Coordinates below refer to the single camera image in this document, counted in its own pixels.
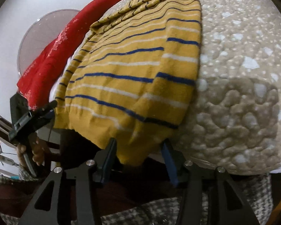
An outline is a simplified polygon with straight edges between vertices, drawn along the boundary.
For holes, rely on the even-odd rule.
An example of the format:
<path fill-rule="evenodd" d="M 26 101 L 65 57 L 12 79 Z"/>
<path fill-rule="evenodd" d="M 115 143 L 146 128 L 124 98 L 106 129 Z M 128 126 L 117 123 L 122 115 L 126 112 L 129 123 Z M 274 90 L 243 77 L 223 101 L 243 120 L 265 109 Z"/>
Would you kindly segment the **person's left hand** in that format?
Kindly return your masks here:
<path fill-rule="evenodd" d="M 48 148 L 46 141 L 40 139 L 39 137 L 33 137 L 30 140 L 30 146 L 32 149 L 32 160 L 40 166 L 44 162 L 44 156 L 47 153 L 50 153 L 50 149 Z M 18 145 L 16 147 L 16 153 L 20 162 L 20 165 L 24 168 L 28 168 L 26 161 L 24 159 L 24 154 L 26 153 L 26 146 Z"/>

